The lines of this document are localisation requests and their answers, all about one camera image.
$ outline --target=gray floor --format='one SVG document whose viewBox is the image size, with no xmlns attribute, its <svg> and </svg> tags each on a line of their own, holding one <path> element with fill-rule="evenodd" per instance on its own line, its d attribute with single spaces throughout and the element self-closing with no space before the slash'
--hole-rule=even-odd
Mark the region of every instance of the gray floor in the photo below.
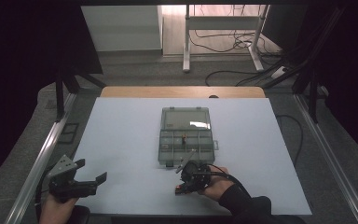
<svg viewBox="0 0 358 224">
<path fill-rule="evenodd" d="M 100 56 L 104 75 L 94 75 L 108 85 L 118 86 L 204 86 L 205 77 L 217 70 L 235 70 L 253 72 L 252 61 L 246 56 L 199 56 L 192 58 L 191 71 L 182 72 L 181 57 L 161 57 L 158 54 L 109 54 Z M 210 79 L 215 86 L 233 86 L 250 75 L 232 75 L 229 73 L 216 75 Z M 96 96 L 100 89 L 88 81 L 78 78 L 84 88 L 76 97 L 74 110 L 67 123 L 78 124 L 78 132 L 72 144 L 65 144 L 67 136 L 62 136 L 56 146 L 50 163 L 54 163 L 61 154 L 71 154 L 76 150 L 82 130 L 86 126 Z M 327 162 L 324 159 L 310 128 L 305 122 L 290 91 L 293 80 L 266 90 L 276 115 L 290 115 L 296 118 L 304 131 L 304 142 L 296 164 L 296 171 L 306 194 L 310 209 L 310 217 L 303 217 L 307 223 L 357 223 L 346 198 Z M 3 223 L 14 203 L 23 181 L 28 175 L 34 160 L 48 136 L 55 120 L 54 85 L 47 86 L 39 92 L 38 106 L 26 130 L 13 148 L 7 161 L 0 169 L 0 223 Z M 358 146 L 337 123 L 324 105 L 318 101 L 318 119 L 324 134 L 337 155 L 339 162 L 358 192 Z M 282 127 L 282 135 L 292 158 L 298 151 L 300 131 L 296 123 L 290 119 L 278 119 Z M 25 212 L 22 223 L 35 223 L 32 206 Z M 227 223 L 226 220 L 186 219 L 186 218 L 148 218 L 138 217 L 91 217 L 89 223 Z"/>
</svg>

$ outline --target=metal frame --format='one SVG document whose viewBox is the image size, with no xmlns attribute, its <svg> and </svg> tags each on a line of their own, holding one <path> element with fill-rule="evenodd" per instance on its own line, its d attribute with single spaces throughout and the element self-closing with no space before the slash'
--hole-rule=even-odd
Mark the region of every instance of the metal frame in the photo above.
<svg viewBox="0 0 358 224">
<path fill-rule="evenodd" d="M 43 172 L 46 169 L 46 166 L 48 165 L 48 160 L 62 132 L 63 126 L 68 120 L 75 98 L 76 94 L 73 93 L 70 93 L 66 98 L 62 119 L 53 124 L 50 133 L 48 134 L 48 137 L 34 162 L 34 166 L 32 167 L 31 172 L 28 174 L 28 177 L 25 180 L 19 195 L 17 196 L 17 199 L 7 216 L 5 223 L 11 224 L 21 222 L 28 204 L 34 195 L 39 179 L 41 178 Z"/>
<path fill-rule="evenodd" d="M 185 31 L 185 45 L 183 48 L 183 71 L 190 71 L 190 30 L 255 30 L 254 41 L 248 50 L 252 56 L 257 72 L 264 71 L 263 65 L 257 54 L 257 42 L 260 37 L 264 21 L 269 10 L 269 5 L 266 5 L 263 13 L 260 16 L 248 17 L 209 17 L 209 16 L 194 16 L 190 17 L 190 5 L 186 5 L 186 31 Z"/>
<path fill-rule="evenodd" d="M 308 113 L 308 107 L 306 101 L 304 100 L 304 97 L 301 97 L 297 94 L 294 94 L 294 97 L 300 108 L 300 111 L 302 112 L 306 122 L 310 127 L 310 131 L 315 137 L 315 140 L 318 143 L 322 154 L 324 155 L 324 158 L 330 168 L 330 171 L 333 173 L 334 178 L 336 179 L 345 199 L 348 202 L 348 205 L 350 206 L 358 222 L 358 194 L 355 187 L 345 175 L 344 170 L 339 164 L 338 159 L 334 154 L 332 148 L 328 144 L 327 139 L 324 136 L 324 133 L 322 132 L 321 128 L 317 123 L 313 121 L 312 117 Z"/>
</svg>

